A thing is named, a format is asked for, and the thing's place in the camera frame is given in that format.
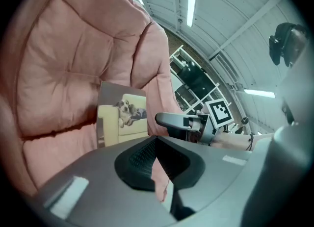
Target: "cable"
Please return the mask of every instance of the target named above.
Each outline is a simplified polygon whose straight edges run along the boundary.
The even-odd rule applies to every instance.
[[[253,139],[254,139],[253,133],[251,133],[250,136],[251,136],[251,139],[249,139],[249,141],[251,141],[251,143],[250,143],[250,145],[246,148],[246,150],[249,150],[249,151],[251,151],[251,149],[252,149],[252,144],[253,144]]]
[[[224,125],[223,127],[224,127],[224,132],[228,133],[228,124]]]

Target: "photo of dog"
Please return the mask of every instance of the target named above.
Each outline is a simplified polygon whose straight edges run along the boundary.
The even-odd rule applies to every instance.
[[[146,109],[136,108],[128,100],[120,100],[115,105],[119,109],[119,127],[131,126],[133,122],[147,118]]]
[[[98,148],[148,136],[145,91],[102,81],[96,134]]]

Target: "black panel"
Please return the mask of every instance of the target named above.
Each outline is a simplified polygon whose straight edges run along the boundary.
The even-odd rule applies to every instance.
[[[205,170],[205,162],[198,154],[156,136],[118,155],[114,168],[131,188],[154,191],[151,176],[156,158],[177,189],[194,186]]]
[[[188,127],[188,117],[183,118],[183,126]]]
[[[192,65],[188,63],[181,69],[178,76],[189,86],[198,98],[203,98],[215,87],[215,84],[212,83],[205,73],[195,64]]]

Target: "white ceiling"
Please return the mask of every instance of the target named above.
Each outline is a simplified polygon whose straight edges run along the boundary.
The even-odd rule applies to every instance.
[[[192,27],[186,25],[187,0],[143,1],[153,19],[184,39],[208,63],[216,53],[224,54],[239,83],[249,89],[276,92],[287,68],[272,63],[268,38],[282,22],[304,25],[290,0],[196,0]],[[251,118],[254,133],[272,132],[284,124],[279,98],[241,92],[237,97]]]

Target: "gray plastic surface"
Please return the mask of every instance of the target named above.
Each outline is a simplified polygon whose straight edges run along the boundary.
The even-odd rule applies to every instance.
[[[262,170],[268,142],[258,144],[254,152],[249,152],[215,149],[165,138],[199,154],[206,162],[205,172],[196,185],[179,191],[184,206],[197,211],[180,221],[180,226],[204,226],[209,220],[213,226],[238,226],[246,201]],[[131,189],[114,170],[118,154],[140,141],[136,139],[86,154],[48,181],[36,196],[37,202],[43,204],[70,177],[79,176],[90,183],[68,222],[82,227],[178,226],[153,192]],[[248,163],[241,166],[224,161],[226,155],[248,160]]]
[[[313,162],[313,124],[294,125],[278,129],[268,149],[263,173],[261,173],[247,202],[242,225],[257,226],[256,219],[258,219],[259,226],[264,226],[284,205],[289,207],[290,212],[293,213],[295,207],[298,209],[307,208],[307,204],[304,202],[308,200],[311,204],[311,185],[306,185],[309,189],[307,195],[294,195],[300,201],[289,202],[289,200],[309,170],[313,168]]]

